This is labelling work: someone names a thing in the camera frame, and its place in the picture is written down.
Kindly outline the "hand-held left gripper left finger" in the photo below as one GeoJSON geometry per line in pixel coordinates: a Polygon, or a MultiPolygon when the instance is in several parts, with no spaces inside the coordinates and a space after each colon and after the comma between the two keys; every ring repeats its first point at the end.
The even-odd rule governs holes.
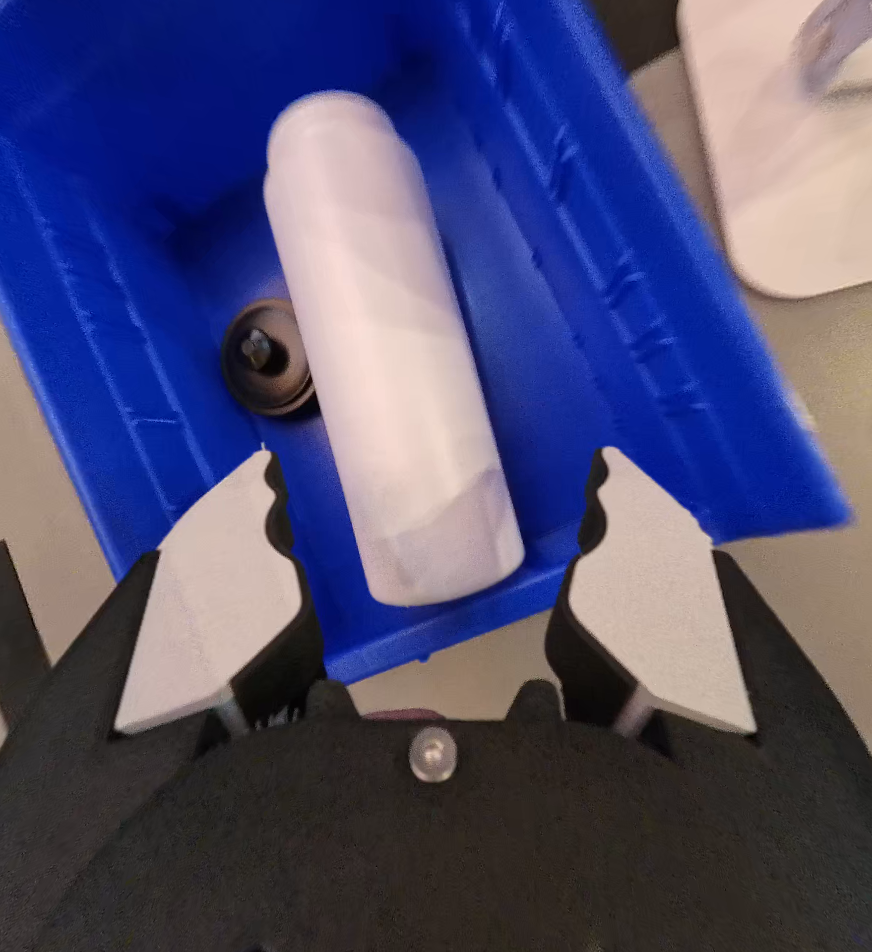
{"type": "Polygon", "coordinates": [[[257,451],[169,531],[113,726],[204,712],[243,736],[301,711],[325,678],[323,636],[277,456],[257,451]]]}

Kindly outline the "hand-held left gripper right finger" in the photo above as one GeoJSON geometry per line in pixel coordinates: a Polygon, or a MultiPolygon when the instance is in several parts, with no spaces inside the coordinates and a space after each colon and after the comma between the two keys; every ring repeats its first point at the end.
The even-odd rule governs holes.
{"type": "Polygon", "coordinates": [[[712,542],[616,447],[593,456],[578,548],[546,633],[565,719],[637,737],[667,713],[753,736],[712,542]]]}

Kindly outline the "black bottle lid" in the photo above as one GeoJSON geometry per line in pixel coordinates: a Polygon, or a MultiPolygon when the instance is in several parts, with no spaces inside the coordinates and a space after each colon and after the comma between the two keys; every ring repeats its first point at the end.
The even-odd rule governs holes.
{"type": "Polygon", "coordinates": [[[228,391],[265,418],[299,415],[315,399],[311,367],[289,299],[264,298],[243,308],[221,343],[228,391]]]}

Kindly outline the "white bottle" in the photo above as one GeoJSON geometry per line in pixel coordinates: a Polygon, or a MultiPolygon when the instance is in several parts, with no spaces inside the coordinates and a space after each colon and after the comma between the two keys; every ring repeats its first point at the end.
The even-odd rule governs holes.
{"type": "Polygon", "coordinates": [[[454,601],[525,547],[420,165],[387,114],[313,93],[263,200],[371,596],[454,601]]]}

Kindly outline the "blue plastic bin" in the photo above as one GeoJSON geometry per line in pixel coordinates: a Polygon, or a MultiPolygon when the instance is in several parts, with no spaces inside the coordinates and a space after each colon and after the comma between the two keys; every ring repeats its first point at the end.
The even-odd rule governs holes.
{"type": "Polygon", "coordinates": [[[0,312],[120,579],[266,443],[332,677],[551,607],[593,451],[715,543],[847,502],[584,2],[0,2],[0,312]],[[323,89],[417,156],[525,541],[462,601],[371,599],[323,423],[231,397],[220,341],[279,291],[265,143],[323,89]]]}

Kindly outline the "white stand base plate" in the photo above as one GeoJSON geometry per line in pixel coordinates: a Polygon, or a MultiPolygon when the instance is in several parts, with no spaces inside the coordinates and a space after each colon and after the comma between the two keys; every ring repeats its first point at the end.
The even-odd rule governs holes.
{"type": "Polygon", "coordinates": [[[764,294],[872,282],[872,39],[806,95],[795,37],[821,2],[683,1],[681,51],[728,256],[764,294]]]}

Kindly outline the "white stand post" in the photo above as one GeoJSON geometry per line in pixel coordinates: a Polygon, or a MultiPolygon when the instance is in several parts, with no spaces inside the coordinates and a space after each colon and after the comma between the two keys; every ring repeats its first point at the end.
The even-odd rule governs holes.
{"type": "Polygon", "coordinates": [[[849,56],[872,39],[872,1],[823,1],[794,41],[799,85],[809,96],[828,88],[849,56]]]}

